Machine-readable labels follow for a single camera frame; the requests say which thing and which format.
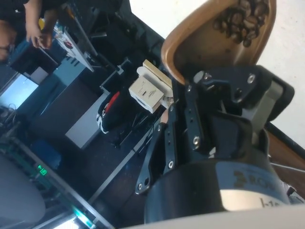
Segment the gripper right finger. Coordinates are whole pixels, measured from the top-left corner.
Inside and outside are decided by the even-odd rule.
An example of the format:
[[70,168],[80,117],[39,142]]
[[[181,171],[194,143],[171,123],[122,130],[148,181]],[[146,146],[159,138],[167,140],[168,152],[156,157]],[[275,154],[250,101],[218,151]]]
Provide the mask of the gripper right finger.
[[264,126],[276,102],[284,94],[284,87],[272,81],[270,87],[263,92],[261,98],[252,108],[243,109],[243,117],[248,119],[252,125],[252,146],[262,152],[269,159],[269,136]]

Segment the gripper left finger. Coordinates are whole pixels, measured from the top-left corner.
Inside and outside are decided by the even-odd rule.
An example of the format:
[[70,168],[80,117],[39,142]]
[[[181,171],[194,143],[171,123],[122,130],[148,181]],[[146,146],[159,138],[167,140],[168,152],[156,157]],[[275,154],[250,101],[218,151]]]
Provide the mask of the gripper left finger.
[[231,177],[224,166],[266,167],[243,109],[254,107],[270,85],[270,72],[258,65],[199,71],[185,86],[175,84],[168,120],[153,133],[136,194],[214,193],[217,171],[222,181]]

